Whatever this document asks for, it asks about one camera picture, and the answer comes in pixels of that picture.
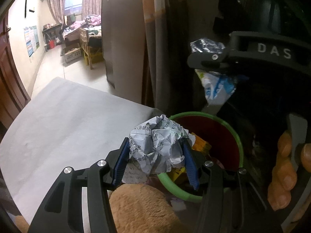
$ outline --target blue gripper pad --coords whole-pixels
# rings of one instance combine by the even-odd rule
[[[115,186],[119,186],[121,184],[123,174],[130,157],[130,143],[128,138],[123,141],[121,148],[122,151],[114,168],[113,185]]]
[[[193,186],[194,190],[198,190],[200,186],[198,168],[190,151],[192,149],[187,139],[183,138],[180,143],[183,150],[183,155],[185,156],[185,168],[189,183]]]

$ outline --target human hand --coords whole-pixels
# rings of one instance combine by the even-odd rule
[[[272,170],[272,182],[268,187],[268,201],[274,211],[287,207],[291,200],[290,190],[297,182],[297,174],[289,158],[292,139],[288,131],[281,135],[277,147],[276,165]],[[308,172],[311,172],[311,143],[303,146],[301,163]]]

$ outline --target tiled floor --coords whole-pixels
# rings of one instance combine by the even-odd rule
[[[55,77],[65,78],[88,87],[115,94],[115,89],[106,79],[104,62],[93,64],[93,69],[86,65],[83,57],[69,63],[60,56],[62,47],[56,46],[45,53],[35,81],[31,98],[34,98]]]

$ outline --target white table surface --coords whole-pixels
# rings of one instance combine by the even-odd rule
[[[51,81],[22,110],[0,144],[0,168],[30,224],[66,166],[105,159],[130,131],[160,115],[152,109],[65,79]]]

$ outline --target poster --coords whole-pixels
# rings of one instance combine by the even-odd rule
[[[26,47],[29,57],[39,48],[39,38],[37,26],[24,28]]]

